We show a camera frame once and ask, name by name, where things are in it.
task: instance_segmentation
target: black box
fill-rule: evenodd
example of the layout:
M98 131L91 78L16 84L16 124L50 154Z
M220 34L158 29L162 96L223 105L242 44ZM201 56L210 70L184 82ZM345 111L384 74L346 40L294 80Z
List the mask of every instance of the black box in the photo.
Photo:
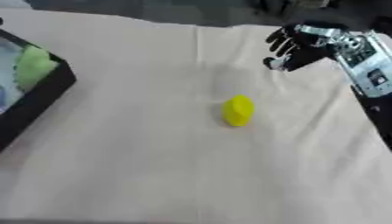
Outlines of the black box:
M9 40L22 48L34 46L4 30L0 30L0 39ZM59 65L0 115L0 151L76 82L76 77L65 60L51 53L50 60Z

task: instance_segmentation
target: beige tablecloth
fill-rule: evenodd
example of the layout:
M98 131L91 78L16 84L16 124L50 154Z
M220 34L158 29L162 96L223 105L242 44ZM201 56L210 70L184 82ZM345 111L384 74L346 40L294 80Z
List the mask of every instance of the beige tablecloth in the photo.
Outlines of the beige tablecloth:
M392 221L392 155L323 60L270 71L276 27L0 10L79 82L0 156L0 217L198 224ZM256 104L230 128L219 106Z

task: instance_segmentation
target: dark background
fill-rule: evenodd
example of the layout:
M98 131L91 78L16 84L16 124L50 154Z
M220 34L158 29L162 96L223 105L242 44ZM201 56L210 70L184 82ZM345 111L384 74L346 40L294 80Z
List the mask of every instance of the dark background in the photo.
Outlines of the dark background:
M255 15L249 1L256 0L26 0L36 10L120 15L209 26L281 25L316 19L343 23L360 30L365 29L376 15L392 16L390 0L341 0L337 10L290 9L283 17L268 13Z

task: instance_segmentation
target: black glove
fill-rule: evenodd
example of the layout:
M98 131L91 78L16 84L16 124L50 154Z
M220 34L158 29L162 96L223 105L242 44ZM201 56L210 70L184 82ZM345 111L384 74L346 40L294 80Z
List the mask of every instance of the black glove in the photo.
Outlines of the black glove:
M325 29L347 29L347 27L343 24L314 21L306 22L304 25ZM333 59L333 48L331 45L323 47L314 46L318 40L323 37L303 33L301 31L295 31L295 26L295 24L286 25L273 32L266 39L267 43L271 43L270 50L272 52L276 51L277 57L290 55L290 58L284 62L283 68L288 71L293 71L325 57ZM270 62L272 60L274 60L274 58L266 58L264 60L264 65L271 68Z

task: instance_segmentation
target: yellow ball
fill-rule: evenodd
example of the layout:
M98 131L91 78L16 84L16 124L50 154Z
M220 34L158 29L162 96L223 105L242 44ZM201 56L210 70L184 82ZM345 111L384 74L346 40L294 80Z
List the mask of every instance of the yellow ball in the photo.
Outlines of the yellow ball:
M232 126L245 126L255 111L255 105L245 95L238 94L233 99L223 103L222 117Z

